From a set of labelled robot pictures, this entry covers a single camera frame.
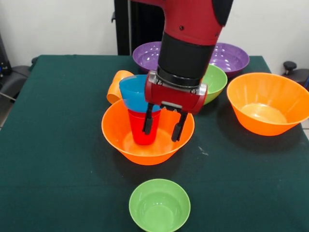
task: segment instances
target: table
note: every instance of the table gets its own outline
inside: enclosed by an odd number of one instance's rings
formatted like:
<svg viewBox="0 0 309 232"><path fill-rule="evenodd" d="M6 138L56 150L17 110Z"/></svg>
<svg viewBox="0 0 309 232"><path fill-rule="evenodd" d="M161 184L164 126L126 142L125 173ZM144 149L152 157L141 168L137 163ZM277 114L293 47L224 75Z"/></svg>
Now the table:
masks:
<svg viewBox="0 0 309 232"><path fill-rule="evenodd" d="M189 143L139 166L101 132L106 93L127 56L40 56L0 132L0 228L23 232L140 231L128 211L152 178L191 200L182 232L309 231L309 142L298 125L263 137L237 121L226 91L195 116ZM268 72L262 57L243 71Z"/></svg>

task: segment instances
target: knob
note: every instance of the knob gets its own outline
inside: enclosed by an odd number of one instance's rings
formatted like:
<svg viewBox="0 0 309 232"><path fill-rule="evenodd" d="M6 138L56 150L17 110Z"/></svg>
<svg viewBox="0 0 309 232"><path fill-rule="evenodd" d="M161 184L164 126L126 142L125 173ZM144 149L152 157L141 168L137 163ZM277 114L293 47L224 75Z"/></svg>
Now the knob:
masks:
<svg viewBox="0 0 309 232"><path fill-rule="evenodd" d="M115 14L115 11L113 12L113 14L112 14L112 19L111 19L111 21L113 22L114 20L116 20L116 14Z"/></svg>
<svg viewBox="0 0 309 232"><path fill-rule="evenodd" d="M296 69L297 65L293 61L286 61L283 63L283 66L285 68L285 74L288 75L290 71L293 71L293 69Z"/></svg>

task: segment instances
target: plastic cup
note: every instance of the plastic cup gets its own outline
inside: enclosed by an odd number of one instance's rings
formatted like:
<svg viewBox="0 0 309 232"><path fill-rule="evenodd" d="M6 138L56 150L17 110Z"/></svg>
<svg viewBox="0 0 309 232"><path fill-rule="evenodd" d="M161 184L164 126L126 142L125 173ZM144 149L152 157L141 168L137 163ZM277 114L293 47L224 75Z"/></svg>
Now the plastic cup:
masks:
<svg viewBox="0 0 309 232"><path fill-rule="evenodd" d="M146 135L142 131L146 113L138 113L128 110L132 135L135 143L140 145L150 145L155 141L156 132L159 125L160 112L161 111L156 111L152 113L153 125L151 127L150 134Z"/></svg>
<svg viewBox="0 0 309 232"><path fill-rule="evenodd" d="M129 110L139 113L147 111L148 103L145 100L146 79L147 75L134 75L120 81L121 95ZM153 107L153 112L159 110L160 107L158 105Z"/></svg>
<svg viewBox="0 0 309 232"><path fill-rule="evenodd" d="M122 79L128 76L133 76L133 75L134 75L133 73L126 71L126 70L120 70L115 74L112 80L112 83L108 89L107 95L106 95L106 98L110 104L114 104L119 99L122 99L121 92L119 89L119 82Z"/></svg>

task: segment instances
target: plastic bowl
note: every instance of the plastic bowl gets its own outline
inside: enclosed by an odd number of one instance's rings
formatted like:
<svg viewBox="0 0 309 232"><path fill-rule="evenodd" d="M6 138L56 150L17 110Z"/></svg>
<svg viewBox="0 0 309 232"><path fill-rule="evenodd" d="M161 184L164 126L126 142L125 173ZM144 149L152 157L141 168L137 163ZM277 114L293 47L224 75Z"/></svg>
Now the plastic bowl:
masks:
<svg viewBox="0 0 309 232"><path fill-rule="evenodd" d="M217 43L211 56L210 64L222 69L228 77L232 77L249 64L248 54L231 44Z"/></svg>
<svg viewBox="0 0 309 232"><path fill-rule="evenodd" d="M138 145L134 142L129 122L128 110L123 100L111 105L102 119L102 132L105 139L130 161L141 165L155 165L169 159L191 138L194 119L188 114L180 141L173 142L171 135L180 114L161 110L155 141L151 145Z"/></svg>
<svg viewBox="0 0 309 232"><path fill-rule="evenodd" d="M149 70L156 70L160 49L161 42L144 43L133 51L133 60L145 73L149 72Z"/></svg>
<svg viewBox="0 0 309 232"><path fill-rule="evenodd" d="M210 64L202 82L208 85L208 93L204 105L214 100L227 84L227 76L220 68Z"/></svg>
<svg viewBox="0 0 309 232"><path fill-rule="evenodd" d="M309 92L283 76L241 75L230 82L227 96L241 125L256 134L279 135L309 117Z"/></svg>
<svg viewBox="0 0 309 232"><path fill-rule="evenodd" d="M147 232L173 232L189 218L190 200L184 189L165 179L148 180L132 193L129 211Z"/></svg>

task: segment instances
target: bowl rim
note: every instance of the bowl rim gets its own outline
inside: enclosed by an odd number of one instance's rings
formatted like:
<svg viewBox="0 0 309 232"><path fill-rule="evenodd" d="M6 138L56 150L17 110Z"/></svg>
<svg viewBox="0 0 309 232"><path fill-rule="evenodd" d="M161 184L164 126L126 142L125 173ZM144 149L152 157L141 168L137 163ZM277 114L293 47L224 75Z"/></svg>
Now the bowl rim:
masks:
<svg viewBox="0 0 309 232"><path fill-rule="evenodd" d="M122 103L124 104L124 100L123 100L123 99L119 99L119 100L116 101L114 104L120 104L120 102L122 102ZM102 133L103 133L104 138L107 140L107 142L108 142L110 145L112 145L115 149L117 149L117 150L118 150L119 152L121 152L121 153L126 153L126 154L128 154L128 155L136 156L136 157L144 157L144 156L138 156L138 155L136 155L136 154L132 154L132 153L130 153L130 152L124 151L123 149L120 149L120 148L114 146L114 144L112 144L112 143L110 142L110 140L107 138L107 136L106 136L106 134L105 134L105 132L104 132L104 129L103 129L103 121L104 121L104 118L105 118L106 114L108 113L109 110L111 110L111 107L112 107L114 104L112 104L110 107L108 107L108 109L105 111L105 113L104 113L104 115L103 115L103 118L102 118L102 120L101 120L101 130L102 130ZM188 119L188 117L191 117L191 118L192 118L192 121L193 121L193 130L191 131L191 134L190 134L190 136L188 137L188 139L186 139L186 140L181 144L180 147L174 148L173 150L170 150L169 152L165 152L165 153L162 153L162 154L159 154L159 155L156 155L156 156L150 156L150 158L151 158L151 157L165 156L165 155L168 155L168 154L170 154L170 153L175 153L176 151L178 151L180 148L182 148L184 145L186 145L186 144L188 143L188 141L192 138L192 135L193 135L193 133L194 133L194 131L195 131L195 121L194 121L194 117L193 117L192 114L188 114L187 119Z"/></svg>
<svg viewBox="0 0 309 232"><path fill-rule="evenodd" d="M253 118L253 117L251 117L251 116L249 116L249 115L243 113L243 112L242 112L238 107L236 107L235 104L233 104L233 102L230 100L230 97L229 97L229 92L231 91L231 90L230 90L230 86L231 86L231 84L232 84L233 82L235 82L235 80L237 80L237 79L239 79L239 78L242 78L242 77L244 77L244 76L250 76L250 75L252 75L252 74L260 74L260 75L274 76L274 77L276 77L276 78L281 78L281 79L287 80L287 81L291 82L293 85L299 85L299 86L303 89L303 91L305 91L305 92L307 93L307 95L309 96L309 92L308 92L303 86L301 86L299 83L297 83L297 82L295 82L295 81L293 81L293 80L291 80L291 79L289 79L289 78L287 78L287 77L284 77L284 76L281 76L281 75L277 75L277 74L273 74L273 73L268 73L268 72L267 72L267 73L266 73L266 72L255 72L255 73L254 73L254 72L251 72L251 73L246 73L246 74L240 75L240 76L238 76L238 77L235 77L235 78L228 84L228 86L227 86L227 90L226 90L227 98L228 98L229 102L231 103L231 105L232 105L235 109L237 109L237 110L238 110L239 112L241 112L242 114L244 114L244 115L246 115L246 116L248 116L248 117L250 117L250 118L252 118L252 119L254 119L254 120L257 120L257 121L263 122L263 123L267 123L267 124L269 124L269 125L295 125L295 124L301 123L301 122L303 122L303 121L305 121L305 120L307 120L307 119L309 118L309 116L308 116L308 117L306 117L306 118L304 118L304 119L302 119L302 120L295 121L295 122L289 122L289 123L270 123L270 122L265 122L265 121L259 120L259 119L257 119L257 118Z"/></svg>
<svg viewBox="0 0 309 232"><path fill-rule="evenodd" d="M139 66L141 66L142 68L147 69L147 70L149 70L149 69L146 68L144 65L141 65L140 63L137 62L138 56L136 55L136 53L137 53L138 49L140 49L141 47L144 47L145 45L153 44L153 43L158 43L158 44L160 44L160 46L161 46L162 41L152 41L152 42L148 42L148 43L141 44L140 46L136 47L136 48L134 49L134 51L132 52L132 57L133 57L134 62L137 63L137 64L138 64Z"/></svg>
<svg viewBox="0 0 309 232"><path fill-rule="evenodd" d="M191 213L191 202L190 202L190 198L189 198L189 195L187 194L187 192L183 189L183 187L181 187L179 184L177 184L176 182L174 181L171 181L171 180L167 180L167 179L163 179L163 178L156 178L156 179L150 179L150 180L147 180L147 181L144 181L143 183L139 184L134 190L133 192L131 193L131 196L130 196L130 199L129 199L129 212L130 212L130 216L131 218L133 219L133 221L135 222L135 224L137 224L140 228L142 228L143 230L145 230L146 232L151 232L145 228L143 228L139 223L137 223L137 221L134 219L134 217L132 216L132 212L131 212L131 201L132 201L132 198L133 198L133 194L135 194L135 192L137 191L138 188L140 188L141 186L143 185L146 185L148 184L149 182L154 182L154 181L165 181L165 182L168 182L170 184L173 184L173 185L176 185L180 191L182 191L185 196L186 196L186 200L187 202L189 203L189 210L188 210L188 213L187 213L187 216L185 218L185 220L183 221L183 223L181 223L176 229L173 229L173 230L170 230L170 231L166 231L166 232L174 232L176 230L178 230L179 228L181 228L185 223L186 221L188 220L189 216L190 216L190 213Z"/></svg>
<svg viewBox="0 0 309 232"><path fill-rule="evenodd" d="M237 49L241 50L242 52L244 52L244 54L246 54L246 57L248 58L246 64L243 65L243 67L241 67L240 69L232 70L232 71L226 71L226 72L225 72L226 74L238 73L238 72L240 72L241 70L243 70L244 68L246 68L246 67L248 66L248 64L250 63L250 56L248 55L248 53L247 53L245 50L243 50L242 48L240 48L240 47L238 47L238 46L236 46L236 45L230 44L230 43L216 43L215 46L220 45L220 44L225 44L225 45L228 45L228 46L237 48Z"/></svg>
<svg viewBox="0 0 309 232"><path fill-rule="evenodd" d="M226 86L226 84L227 84L227 80L228 80L226 73L225 73L222 69L220 69L218 66L215 66L214 64L209 64L208 66L212 66L212 67L214 67L215 69L218 69L220 72L222 72L222 73L224 74L224 77L225 77L225 84L223 85L222 88L220 88L219 90L216 90L216 91L214 91L214 92L210 92L210 91L208 90L208 93L207 93L207 94L214 94L214 93L217 93L217 92L219 92L219 91L222 91L222 90L225 88L225 86Z"/></svg>

